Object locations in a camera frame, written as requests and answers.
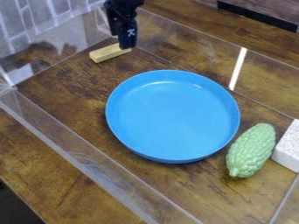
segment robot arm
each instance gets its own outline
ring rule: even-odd
[[[118,35],[119,47],[127,49],[137,46],[137,8],[145,0],[107,0],[107,21],[114,36]]]

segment white sponge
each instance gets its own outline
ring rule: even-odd
[[[281,165],[299,172],[299,120],[294,120],[271,157]]]

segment blue plastic plate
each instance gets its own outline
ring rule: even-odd
[[[107,101],[107,123],[138,155],[169,164],[219,151],[239,128],[239,106],[213,80],[177,70],[141,73]]]

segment bitter melon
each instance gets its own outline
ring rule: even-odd
[[[275,145],[277,133],[271,124],[261,123],[249,129],[229,149],[229,175],[251,177],[270,158]]]

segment tabletop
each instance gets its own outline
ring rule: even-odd
[[[193,71],[229,88],[239,50],[246,47],[245,66],[230,90],[242,114],[237,137],[257,123],[271,123],[279,139],[298,116],[298,36],[194,1],[151,1],[145,9],[166,18],[141,10],[139,46],[118,58],[95,64],[88,56],[90,51],[115,43],[113,38],[79,53],[67,45],[58,55],[50,44],[40,43],[14,55],[7,69],[31,61],[35,72],[44,69],[18,85],[18,91],[197,219],[269,223],[295,173],[269,160],[253,178],[230,178],[230,146],[194,164],[146,160],[114,137],[106,102],[122,81],[157,69]],[[84,19],[90,25],[90,16]],[[0,175],[44,221],[145,223],[35,134],[3,110],[0,113]]]

